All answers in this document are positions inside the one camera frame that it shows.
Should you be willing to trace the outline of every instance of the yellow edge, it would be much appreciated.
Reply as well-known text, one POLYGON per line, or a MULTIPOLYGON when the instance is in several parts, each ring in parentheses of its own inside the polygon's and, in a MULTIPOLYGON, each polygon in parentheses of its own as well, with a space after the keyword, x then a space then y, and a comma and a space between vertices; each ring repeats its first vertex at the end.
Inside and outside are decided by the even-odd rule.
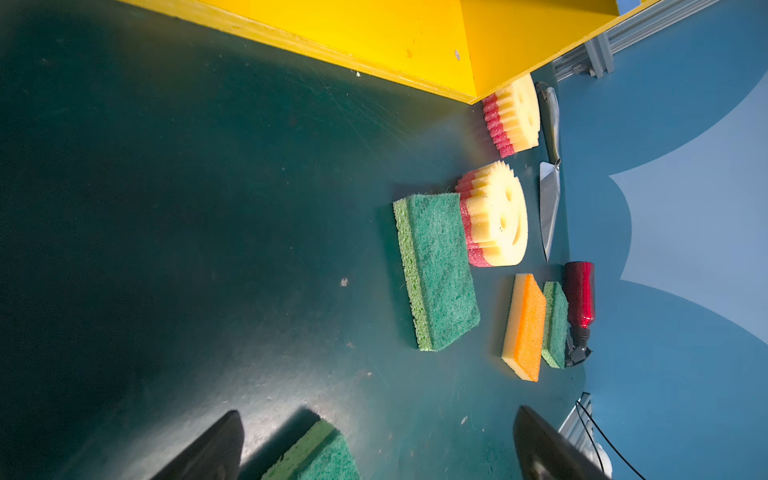
POLYGON ((531 73, 533 70, 536 70, 538 68, 543 67, 547 63, 555 60, 557 57, 561 57, 562 55, 564 55, 564 54, 570 52, 571 50, 573 50, 574 48, 576 48, 577 46, 579 46, 581 44, 584 44, 587 40, 590 40, 592 38, 597 37, 599 34, 603 33, 604 31, 610 30, 611 28, 615 27, 616 25, 619 25, 621 22, 623 22, 627 18, 630 18, 632 15, 636 15, 636 14, 642 12, 643 10, 645 10, 646 8, 652 6, 653 4, 656 4, 656 3, 660 2, 660 1, 661 0, 644 0, 643 3, 639 7, 636 7, 634 10, 631 10, 631 11, 623 14, 620 17, 614 18, 613 20, 611 20, 607 24, 605 24, 605 25, 601 26, 600 28, 590 32, 589 34, 585 35, 581 39, 579 39, 577 41, 574 41, 574 42, 570 43, 569 45, 566 45, 565 47, 561 48, 556 54, 554 54, 554 55, 552 55, 550 57, 547 57, 544 60, 538 62, 537 64, 531 66, 528 70, 521 71, 519 74, 517 74, 513 78, 510 78, 509 80, 505 81, 504 83, 496 85, 496 87, 494 87, 492 89, 489 89, 487 91, 481 92, 482 94, 480 94, 479 96, 471 99, 467 103, 474 104, 475 102, 478 102, 478 101, 482 100, 483 98, 488 97, 490 94, 496 92, 497 90, 500 90, 502 87, 505 87, 506 85, 511 84, 513 81, 515 81, 515 80, 517 80, 517 79, 519 79, 521 77, 524 77, 525 75, 531 73))
POLYGON ((384 78, 395 83, 408 85, 419 90, 428 91, 453 100, 465 103, 474 103, 482 97, 476 97, 474 92, 447 88, 443 85, 424 81, 421 78, 407 75, 401 71, 393 70, 385 65, 379 65, 351 54, 344 54, 328 48, 308 38, 295 35, 288 31, 271 27, 250 18, 235 15, 232 12, 213 7, 197 0, 120 0, 124 3, 146 8, 153 12, 164 13, 171 17, 181 18, 188 22, 205 25, 232 35, 248 38, 259 43, 265 43, 274 47, 290 50, 308 57, 351 68, 374 77, 384 78))

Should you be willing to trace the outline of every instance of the sponge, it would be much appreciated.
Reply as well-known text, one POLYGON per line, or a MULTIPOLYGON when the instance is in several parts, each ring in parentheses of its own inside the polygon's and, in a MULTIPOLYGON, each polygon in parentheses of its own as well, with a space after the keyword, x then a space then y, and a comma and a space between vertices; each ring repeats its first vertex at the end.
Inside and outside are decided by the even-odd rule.
POLYGON ((530 273, 515 275, 502 359, 523 380, 538 382, 547 300, 530 273))
POLYGON ((568 334, 568 299, 557 282, 544 284, 547 314, 544 320, 544 340, 541 357, 553 369, 565 368, 565 337, 568 334))
POLYGON ((444 349, 480 323, 459 195, 412 195, 394 210, 419 349, 444 349))
POLYGON ((344 435, 320 420, 290 449, 261 480, 359 480, 355 459, 344 435))
POLYGON ((465 174, 456 184, 469 262, 517 265, 528 245, 528 212, 520 180, 497 161, 465 174))
POLYGON ((525 75, 484 98, 488 132, 504 157, 538 145, 541 116, 531 75, 525 75))

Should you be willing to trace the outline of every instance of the table surface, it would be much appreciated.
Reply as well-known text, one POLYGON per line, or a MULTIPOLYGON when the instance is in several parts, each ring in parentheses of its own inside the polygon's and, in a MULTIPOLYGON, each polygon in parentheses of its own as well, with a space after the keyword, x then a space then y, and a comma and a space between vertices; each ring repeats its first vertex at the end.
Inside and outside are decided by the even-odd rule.
POLYGON ((498 159, 481 105, 117 2, 3 13, 0 478, 149 478, 229 409, 243 478, 315 414, 366 479, 520 478, 517 408, 558 426, 584 386, 499 359, 514 274, 569 260, 545 148, 508 159, 523 263, 473 267, 480 325, 420 352, 392 202, 498 159))

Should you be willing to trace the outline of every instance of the rectangular sponge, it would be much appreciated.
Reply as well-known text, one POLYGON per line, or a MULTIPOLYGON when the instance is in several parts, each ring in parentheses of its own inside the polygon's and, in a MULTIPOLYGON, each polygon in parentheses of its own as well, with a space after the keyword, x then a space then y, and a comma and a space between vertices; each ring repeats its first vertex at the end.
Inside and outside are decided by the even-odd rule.
POLYGON ((565 337, 568 334, 568 300, 557 282, 544 284, 547 315, 544 321, 544 342, 541 357, 553 369, 565 368, 565 337))
POLYGON ((530 273, 515 275, 502 359, 523 380, 538 382, 547 300, 530 273))
POLYGON ((360 480, 344 435, 320 420, 261 480, 360 480))
POLYGON ((480 323, 458 194, 394 203, 420 350, 440 350, 480 323))

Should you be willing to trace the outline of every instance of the blue wall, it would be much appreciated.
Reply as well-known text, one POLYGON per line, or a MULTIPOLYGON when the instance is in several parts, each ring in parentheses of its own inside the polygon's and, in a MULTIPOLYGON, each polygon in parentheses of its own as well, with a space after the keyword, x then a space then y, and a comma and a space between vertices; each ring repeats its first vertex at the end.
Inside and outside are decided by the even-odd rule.
MULTIPOLYGON (((648 478, 768 478, 768 345, 696 303, 621 280, 633 224, 609 177, 691 142, 755 89, 768 71, 766 25, 768 2, 721 0, 617 54, 613 74, 560 84, 571 255, 598 269, 587 389, 601 427, 648 478)), ((763 131, 768 137, 768 124, 763 131)), ((719 168, 729 171, 729 158, 719 168)), ((722 195, 742 190, 737 176, 723 175, 722 195)), ((767 221, 756 218, 752 234, 767 221)), ((743 261, 739 239, 720 255, 743 261)), ((738 289, 748 279, 730 280, 738 289)), ((768 290, 768 277, 758 281, 768 290)), ((614 478, 633 478, 611 459, 614 478)))

